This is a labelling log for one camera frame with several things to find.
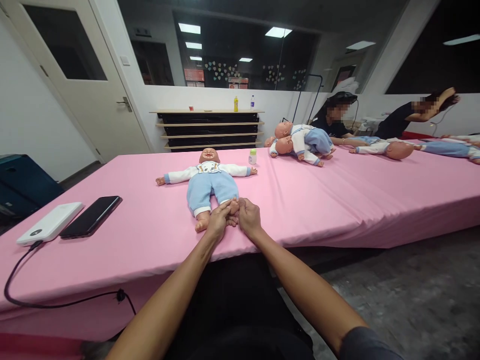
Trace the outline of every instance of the doll foot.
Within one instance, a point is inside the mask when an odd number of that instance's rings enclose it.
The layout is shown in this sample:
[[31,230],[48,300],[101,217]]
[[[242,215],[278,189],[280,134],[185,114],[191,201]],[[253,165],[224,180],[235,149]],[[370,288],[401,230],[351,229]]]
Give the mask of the doll foot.
[[239,201],[236,197],[231,200],[230,205],[228,206],[230,207],[230,215],[235,215],[240,209]]

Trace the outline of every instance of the smartphone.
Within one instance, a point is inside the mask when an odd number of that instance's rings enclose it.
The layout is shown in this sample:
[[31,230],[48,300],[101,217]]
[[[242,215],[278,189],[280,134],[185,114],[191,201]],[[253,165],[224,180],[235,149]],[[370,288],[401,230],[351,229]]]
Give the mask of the smartphone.
[[88,238],[122,202],[120,196],[99,197],[61,233],[62,239]]

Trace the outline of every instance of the pink mattress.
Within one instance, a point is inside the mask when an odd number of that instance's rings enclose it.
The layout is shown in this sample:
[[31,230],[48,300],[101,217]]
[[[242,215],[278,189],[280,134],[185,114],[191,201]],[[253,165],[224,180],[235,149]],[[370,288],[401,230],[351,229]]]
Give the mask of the pink mattress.
[[[248,149],[219,155],[225,164],[248,165]],[[202,236],[187,207],[188,183],[155,184],[164,173],[195,165],[198,157],[183,152],[115,158],[0,237],[0,284],[27,251],[15,240],[52,208],[119,195],[123,202],[92,237],[45,244],[17,273],[10,292],[24,301],[54,303],[122,284],[138,310]],[[286,247],[392,248],[480,224],[480,166],[467,159],[415,151],[394,161],[339,148],[319,168],[288,156],[272,159],[260,148],[256,167],[258,175],[236,178],[240,195],[260,206],[263,227]],[[213,259],[254,251],[240,229],[230,227]],[[92,312],[104,325],[90,319]],[[112,306],[110,298],[39,311],[18,309],[0,296],[0,333],[105,340],[131,316],[126,302]]]

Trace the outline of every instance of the white power bank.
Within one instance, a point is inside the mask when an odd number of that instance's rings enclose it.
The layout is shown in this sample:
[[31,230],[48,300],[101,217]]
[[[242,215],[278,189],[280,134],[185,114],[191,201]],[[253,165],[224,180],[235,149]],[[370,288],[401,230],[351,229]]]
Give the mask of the white power bank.
[[58,205],[24,233],[16,243],[20,246],[30,246],[38,240],[52,241],[83,207],[81,202]]

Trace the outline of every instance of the small bottle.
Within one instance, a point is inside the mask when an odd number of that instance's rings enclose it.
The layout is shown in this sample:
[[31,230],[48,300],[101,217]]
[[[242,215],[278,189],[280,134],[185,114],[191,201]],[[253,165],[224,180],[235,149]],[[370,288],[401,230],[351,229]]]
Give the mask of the small bottle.
[[248,163],[255,165],[257,163],[257,149],[250,150],[250,156],[248,157]]

